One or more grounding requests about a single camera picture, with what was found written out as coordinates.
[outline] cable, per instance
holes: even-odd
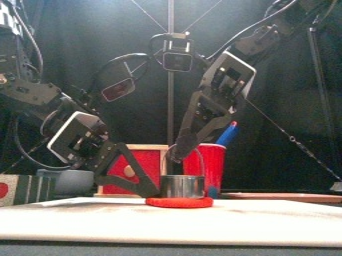
[[[22,20],[22,18],[20,18],[20,15],[18,14],[16,7],[15,7],[14,5],[11,5],[11,6],[12,6],[14,13],[15,13],[15,17],[16,17],[16,19],[18,19],[18,21],[19,21],[19,23],[20,23],[20,25],[22,25],[25,31],[26,31],[27,37],[29,37],[29,39],[30,39],[30,41],[31,41],[31,43],[33,43],[33,45],[34,45],[34,48],[35,48],[35,50],[37,50],[37,54],[38,54],[38,66],[39,66],[39,67],[38,67],[38,70],[39,70],[39,74],[41,74],[41,76],[42,76],[42,75],[43,75],[43,65],[45,65],[45,64],[43,64],[43,56],[42,56],[42,53],[41,53],[41,49],[39,49],[39,46],[38,46],[38,44],[37,44],[35,38],[34,38],[34,36],[33,36],[33,34],[31,34],[31,32],[30,32],[27,26],[26,26],[26,23],[23,22],[23,20]]]
[[[23,146],[22,146],[22,143],[20,143],[20,139],[19,139],[19,115],[16,116],[15,120],[14,120],[14,134],[15,134],[15,143],[16,143],[16,146],[18,146],[18,149],[20,151],[20,153],[23,154],[23,156],[35,164],[38,165],[39,167],[43,167],[46,168],[47,170],[57,170],[57,171],[65,171],[65,170],[69,170],[71,169],[71,166],[63,166],[63,167],[55,167],[55,166],[49,166],[43,163],[41,163],[39,161],[37,161],[31,156],[30,154],[26,152]]]
[[[218,49],[218,51],[212,54],[212,56],[208,57],[208,60],[212,60],[213,58],[217,58],[218,55],[222,53],[222,51],[233,44],[234,41],[238,40],[238,38],[249,32],[252,29],[256,29],[257,27],[261,27],[266,23],[269,23],[272,20],[274,20],[289,8],[293,7],[293,5],[297,4],[300,0],[293,0],[280,11],[277,11],[274,14],[272,14],[269,17],[264,18],[261,21],[254,23],[252,26],[245,28],[225,44],[224,46]]]
[[[115,67],[117,65],[119,65],[121,63],[129,61],[129,60],[134,60],[134,59],[143,59],[146,62],[146,70],[145,72],[141,74],[141,76],[138,78],[134,78],[135,81],[141,80],[141,78],[143,77],[143,75],[147,72],[149,69],[149,63],[150,63],[150,56],[145,53],[131,53],[131,54],[126,54],[121,57],[117,57],[115,59],[110,60],[102,67],[101,69],[97,71],[97,73],[93,76],[93,83],[91,83],[91,87],[87,90],[87,93],[91,93],[97,87],[97,81],[99,79],[101,74],[110,68],[110,67]]]
[[[280,126],[280,124],[276,123],[276,121],[266,115],[266,113],[257,107],[257,105],[245,98],[245,101],[249,103],[249,105],[257,110],[257,112],[266,118],[266,120],[278,128],[278,130],[288,136],[290,142],[296,144],[296,146],[304,151],[304,153],[312,157],[317,163],[321,165],[321,167],[334,176],[334,178],[342,182],[342,178],[337,175],[337,173],[328,167],[328,165],[321,161],[321,159],[317,158],[314,153],[309,150],[309,148],[296,139],[296,137],[286,132],[286,130]]]

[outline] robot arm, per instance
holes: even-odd
[[[182,161],[196,147],[213,141],[229,126],[236,98],[248,97],[256,69],[253,66],[270,54],[282,40],[313,22],[316,16],[336,4],[336,0],[278,0],[266,17],[240,32],[208,58],[212,65],[193,94],[183,117],[179,136],[173,147],[171,159]],[[254,30],[253,35],[244,35]]]

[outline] red disc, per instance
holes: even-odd
[[[214,200],[205,198],[147,198],[146,204],[163,208],[208,208],[212,207]]]
[[[8,185],[0,182],[0,198],[4,198],[8,193]]]

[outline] metal rod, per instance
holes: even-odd
[[[312,28],[308,29],[308,37],[309,37],[310,50],[312,50],[312,56],[313,56],[313,62],[314,62],[318,90],[321,95],[321,104],[322,104],[324,115],[325,115],[325,123],[326,123],[332,156],[334,161],[334,169],[341,172],[341,169],[342,169],[341,156],[340,156],[338,147],[336,144],[337,135],[334,131],[334,121],[332,116],[328,87],[325,82],[325,74],[324,74],[322,61],[321,61],[318,42],[317,42],[317,26],[313,26]]]
[[[169,0],[169,33],[174,33],[175,2]],[[167,100],[167,144],[174,144],[174,72],[169,72],[169,100]]]

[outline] red box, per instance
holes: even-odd
[[[161,175],[166,174],[166,164],[163,161],[165,155],[169,150],[167,145],[138,145],[127,144],[137,161],[139,162],[143,170],[153,179],[155,185],[159,188]],[[138,182],[139,179],[134,175],[134,171],[130,168],[129,162],[123,156],[119,157],[115,165],[110,169],[107,175],[117,175],[131,182]],[[115,185],[99,186],[97,196],[119,196],[119,195],[134,195],[134,193]]]

